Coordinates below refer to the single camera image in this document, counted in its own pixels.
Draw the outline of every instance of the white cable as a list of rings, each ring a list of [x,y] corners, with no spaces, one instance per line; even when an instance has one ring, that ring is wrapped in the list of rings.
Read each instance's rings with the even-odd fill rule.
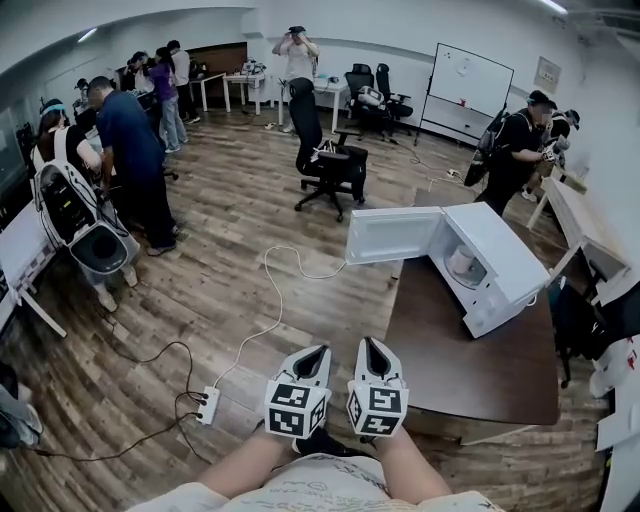
[[[269,280],[271,281],[271,284],[273,285],[273,287],[275,288],[276,292],[278,293],[278,297],[280,297],[280,313],[278,314],[278,320],[271,327],[268,327],[267,329],[265,329],[263,331],[260,331],[259,333],[252,334],[251,336],[246,338],[240,344],[240,348],[238,348],[238,355],[236,356],[235,361],[233,362],[233,364],[227,370],[225,370],[222,374],[220,374],[220,376],[216,379],[216,381],[213,383],[213,387],[214,388],[217,388],[218,387],[218,383],[227,374],[229,374],[231,371],[233,371],[236,366],[238,366],[238,362],[240,361],[240,356],[242,355],[242,349],[244,348],[244,346],[249,341],[257,338],[258,336],[262,336],[263,334],[267,334],[268,332],[273,331],[276,327],[278,327],[280,325],[280,322],[282,321],[282,313],[283,313],[283,310],[284,310],[284,302],[283,302],[283,298],[282,298],[282,292],[280,292],[280,289],[278,288],[278,285],[276,285],[276,282],[273,280],[273,277],[271,276],[271,273],[269,272],[269,264],[267,262],[267,256],[269,256],[269,253],[274,249],[288,249],[290,251],[295,252],[296,256],[298,257],[298,267],[300,268],[300,273],[304,277],[306,277],[307,279],[329,279],[331,277],[336,276],[338,274],[338,272],[340,272],[345,267],[345,265],[347,264],[346,261],[343,261],[342,265],[340,265],[338,270],[336,270],[333,274],[329,274],[327,276],[310,276],[309,274],[305,273],[304,270],[302,270],[302,261],[300,259],[300,253],[298,252],[298,249],[296,249],[294,247],[288,247],[286,245],[275,245],[273,247],[269,247],[269,249],[267,249],[267,252],[264,253],[264,270],[267,273],[267,276],[269,277]]]

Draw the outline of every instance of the backpack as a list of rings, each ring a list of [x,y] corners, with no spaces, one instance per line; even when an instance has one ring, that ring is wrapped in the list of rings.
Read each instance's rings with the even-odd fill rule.
[[[480,137],[480,141],[476,147],[476,152],[473,155],[467,176],[464,179],[464,184],[467,187],[473,187],[478,183],[485,174],[489,171],[488,163],[493,159],[500,151],[506,146],[497,144],[496,141],[500,138],[500,134],[505,125],[505,121],[511,116],[522,115],[520,113],[509,114],[507,107],[505,106],[498,115],[493,118],[493,121],[489,123],[489,126]]]

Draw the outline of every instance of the wooden table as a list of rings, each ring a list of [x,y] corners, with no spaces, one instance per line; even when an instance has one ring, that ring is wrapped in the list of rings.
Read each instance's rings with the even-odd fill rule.
[[[418,191],[416,206],[451,206]],[[531,237],[511,228],[530,248]],[[385,342],[402,361],[417,409],[497,422],[463,444],[475,444],[558,420],[558,380],[546,293],[489,334],[473,340],[455,296],[429,258],[406,260]]]
[[[589,199],[555,178],[542,180],[544,197],[527,223],[532,230],[542,210],[551,204],[554,213],[567,239],[569,249],[550,272],[549,283],[553,282],[567,266],[571,258],[582,250],[587,259],[595,259],[605,271],[608,271],[609,286],[619,282],[629,265],[611,229],[602,221],[595,205]],[[592,301],[601,302],[600,294]]]
[[[189,92],[191,93],[191,99],[193,100],[193,84],[200,84],[200,96],[202,98],[202,110],[208,112],[207,108],[207,92],[205,89],[205,85],[210,80],[215,80],[216,78],[223,78],[226,76],[226,73],[217,73],[213,76],[208,76],[207,78],[203,78],[202,80],[191,80],[189,82]]]

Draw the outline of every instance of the door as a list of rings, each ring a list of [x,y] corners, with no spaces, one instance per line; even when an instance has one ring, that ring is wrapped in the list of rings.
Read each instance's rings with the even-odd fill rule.
[[[359,265],[426,256],[443,219],[437,206],[354,211],[345,259]]]

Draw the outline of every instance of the vr headset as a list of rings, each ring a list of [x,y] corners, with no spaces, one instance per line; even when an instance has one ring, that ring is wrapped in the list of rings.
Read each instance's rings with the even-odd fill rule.
[[[296,25],[295,27],[289,27],[289,34],[291,34],[292,36],[300,35],[303,32],[306,32],[306,30],[304,27],[300,25]]]

